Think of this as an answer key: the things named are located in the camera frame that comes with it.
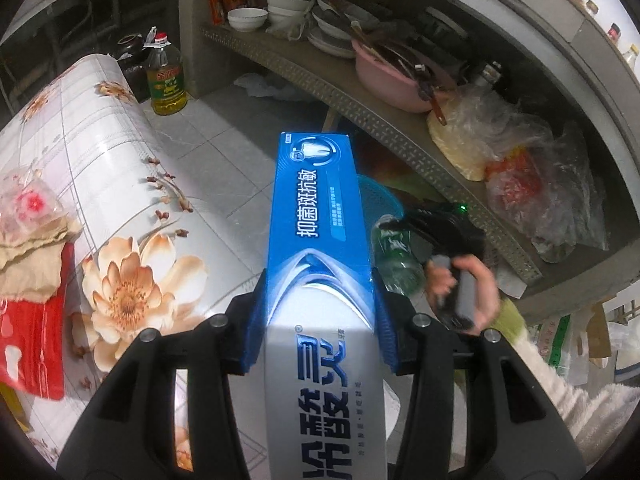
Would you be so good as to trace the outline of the person right hand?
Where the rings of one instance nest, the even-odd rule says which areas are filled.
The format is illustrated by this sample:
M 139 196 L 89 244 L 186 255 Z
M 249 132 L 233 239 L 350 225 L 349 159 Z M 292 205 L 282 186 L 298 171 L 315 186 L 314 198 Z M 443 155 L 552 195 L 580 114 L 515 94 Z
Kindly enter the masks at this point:
M 478 336 L 495 321 L 500 296 L 494 274 L 477 256 L 436 256 L 425 267 L 425 295 L 450 330 Z

